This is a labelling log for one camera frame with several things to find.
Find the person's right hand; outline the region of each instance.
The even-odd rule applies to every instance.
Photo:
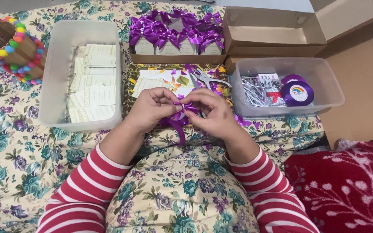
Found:
[[[206,88],[190,92],[179,102],[181,104],[192,102],[193,107],[201,110],[206,115],[206,118],[202,118],[191,111],[185,111],[185,115],[189,117],[191,124],[210,133],[212,136],[227,140],[234,136],[235,132],[242,130],[235,120],[227,101]]]

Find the red striped sleeve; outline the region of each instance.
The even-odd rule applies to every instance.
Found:
[[[250,197],[262,233],[319,233],[287,178],[262,149],[253,161],[230,165]]]
[[[51,196],[36,232],[103,233],[107,206],[130,168],[111,161],[97,145]]]

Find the rainbow logo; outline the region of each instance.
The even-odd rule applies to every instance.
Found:
[[[292,91],[292,92],[297,92],[297,93],[305,92],[305,90],[303,90],[303,89],[300,88],[300,87],[294,87],[291,91]]]

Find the person's left hand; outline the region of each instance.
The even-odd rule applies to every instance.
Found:
[[[124,121],[134,130],[146,134],[164,117],[169,117],[182,110],[176,95],[165,87],[143,90]]]

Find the plastic storage container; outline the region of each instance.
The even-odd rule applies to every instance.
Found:
[[[44,80],[40,94],[38,119],[46,127],[58,127],[69,132],[110,129],[122,120],[121,65],[118,29],[113,22],[61,20],[51,31]],[[86,44],[115,44],[116,51],[116,111],[113,117],[101,121],[66,123],[66,97],[69,92],[70,65],[73,51]]]
[[[254,107],[247,102],[241,76],[277,73],[302,76],[312,87],[313,103],[302,107]],[[242,117],[263,117],[287,114],[309,114],[339,106],[345,97],[327,61],[322,58],[246,58],[237,61],[231,77],[231,95],[236,113]]]

